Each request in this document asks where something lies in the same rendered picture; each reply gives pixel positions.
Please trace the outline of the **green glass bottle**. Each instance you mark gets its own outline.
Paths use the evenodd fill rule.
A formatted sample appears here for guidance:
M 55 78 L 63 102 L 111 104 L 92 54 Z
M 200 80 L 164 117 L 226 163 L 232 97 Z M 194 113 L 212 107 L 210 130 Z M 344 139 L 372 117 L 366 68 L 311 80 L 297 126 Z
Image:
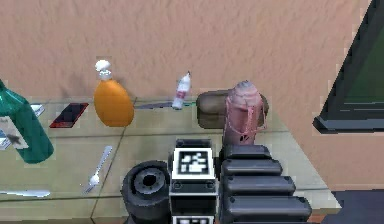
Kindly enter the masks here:
M 54 147 L 30 103 L 0 79 L 0 129 L 28 164 L 48 159 Z

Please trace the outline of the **silver knife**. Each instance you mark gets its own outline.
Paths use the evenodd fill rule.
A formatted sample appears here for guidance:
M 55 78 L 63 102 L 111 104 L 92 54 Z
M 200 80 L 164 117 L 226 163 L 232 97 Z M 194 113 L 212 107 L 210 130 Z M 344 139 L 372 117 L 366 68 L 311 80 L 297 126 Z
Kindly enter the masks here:
M 0 191 L 0 194 L 43 198 L 43 197 L 49 196 L 51 192 L 48 190 L 25 190 L 25 191 Z

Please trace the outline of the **white blue card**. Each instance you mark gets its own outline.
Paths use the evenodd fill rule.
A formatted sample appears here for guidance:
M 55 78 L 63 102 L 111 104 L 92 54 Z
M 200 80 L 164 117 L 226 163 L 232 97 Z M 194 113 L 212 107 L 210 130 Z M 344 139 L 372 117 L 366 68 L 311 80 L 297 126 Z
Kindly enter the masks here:
M 32 104 L 31 108 L 37 117 L 39 117 L 45 111 L 42 104 Z

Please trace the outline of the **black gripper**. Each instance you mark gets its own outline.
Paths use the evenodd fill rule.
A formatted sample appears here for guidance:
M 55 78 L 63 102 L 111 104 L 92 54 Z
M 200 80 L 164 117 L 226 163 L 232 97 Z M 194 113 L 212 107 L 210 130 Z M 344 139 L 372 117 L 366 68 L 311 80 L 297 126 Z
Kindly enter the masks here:
M 135 165 L 121 188 L 129 214 L 124 224 L 170 224 L 169 184 L 165 162 L 152 160 Z

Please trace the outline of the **small white pink bottle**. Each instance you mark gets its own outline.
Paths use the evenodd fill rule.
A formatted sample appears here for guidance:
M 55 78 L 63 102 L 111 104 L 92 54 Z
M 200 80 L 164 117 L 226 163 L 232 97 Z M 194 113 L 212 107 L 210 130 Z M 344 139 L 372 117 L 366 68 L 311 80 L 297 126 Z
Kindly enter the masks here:
M 191 73 L 187 72 L 179 81 L 176 88 L 176 94 L 172 103 L 172 107 L 181 110 L 184 99 L 191 88 Z

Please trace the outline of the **pink kettle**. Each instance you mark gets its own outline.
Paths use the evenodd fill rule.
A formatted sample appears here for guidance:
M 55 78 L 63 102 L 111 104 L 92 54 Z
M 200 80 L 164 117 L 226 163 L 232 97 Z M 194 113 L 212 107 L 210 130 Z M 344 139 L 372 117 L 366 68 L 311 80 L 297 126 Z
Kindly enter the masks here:
M 255 85 L 239 82 L 225 100 L 224 145 L 253 145 L 256 134 L 266 128 L 266 105 Z

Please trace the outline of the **silver fork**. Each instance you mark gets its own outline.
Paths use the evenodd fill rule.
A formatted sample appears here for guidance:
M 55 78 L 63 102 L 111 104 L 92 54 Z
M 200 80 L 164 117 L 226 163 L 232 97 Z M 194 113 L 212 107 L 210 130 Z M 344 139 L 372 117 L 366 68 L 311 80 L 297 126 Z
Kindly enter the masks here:
M 90 177 L 87 186 L 83 190 L 84 194 L 88 194 L 96 185 L 99 184 L 99 182 L 100 182 L 99 172 L 100 172 L 101 168 L 103 167 L 103 164 L 105 163 L 106 159 L 110 155 L 112 149 L 113 149 L 112 146 L 106 146 L 104 148 L 104 151 L 103 151 L 102 156 L 99 160 L 99 163 L 96 166 L 96 170 L 95 170 L 94 174 Z

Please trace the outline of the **brown bread loaf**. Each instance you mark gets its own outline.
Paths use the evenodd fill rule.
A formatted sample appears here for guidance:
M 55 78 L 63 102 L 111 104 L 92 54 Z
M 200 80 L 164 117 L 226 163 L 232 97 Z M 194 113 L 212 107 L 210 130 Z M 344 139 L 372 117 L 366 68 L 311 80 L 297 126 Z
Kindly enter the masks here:
M 202 93 L 197 99 L 198 124 L 205 129 L 221 129 L 225 125 L 226 97 L 231 89 L 208 91 Z M 269 110 L 268 101 L 261 94 L 266 105 L 266 117 Z

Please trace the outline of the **black red-edged phone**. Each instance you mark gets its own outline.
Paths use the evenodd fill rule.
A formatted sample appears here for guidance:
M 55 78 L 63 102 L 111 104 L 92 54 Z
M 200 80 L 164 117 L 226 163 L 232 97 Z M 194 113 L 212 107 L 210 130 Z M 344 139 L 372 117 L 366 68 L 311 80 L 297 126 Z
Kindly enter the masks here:
M 88 103 L 69 103 L 52 121 L 50 128 L 72 128 L 87 107 Z

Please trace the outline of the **grey spatula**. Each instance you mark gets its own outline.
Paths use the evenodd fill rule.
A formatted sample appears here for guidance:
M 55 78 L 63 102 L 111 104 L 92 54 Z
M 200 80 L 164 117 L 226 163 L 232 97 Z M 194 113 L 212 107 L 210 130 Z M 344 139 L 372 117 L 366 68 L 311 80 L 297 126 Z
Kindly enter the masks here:
M 183 108 L 183 107 L 189 107 L 189 106 L 196 105 L 196 102 L 184 102 L 180 108 L 173 107 L 172 105 L 173 105 L 173 103 L 168 101 L 168 102 L 135 105 L 134 108 L 135 109 L 174 108 L 176 110 L 179 110 L 180 108 Z

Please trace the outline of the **orange bottle with white cap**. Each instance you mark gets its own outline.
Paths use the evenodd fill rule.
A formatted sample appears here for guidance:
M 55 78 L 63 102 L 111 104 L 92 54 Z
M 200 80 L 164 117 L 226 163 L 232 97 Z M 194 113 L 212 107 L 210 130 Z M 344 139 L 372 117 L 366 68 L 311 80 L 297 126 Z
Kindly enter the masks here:
M 126 89 L 112 77 L 111 63 L 98 60 L 95 70 L 99 83 L 94 91 L 94 107 L 101 122 L 108 127 L 126 127 L 134 118 L 134 106 Z

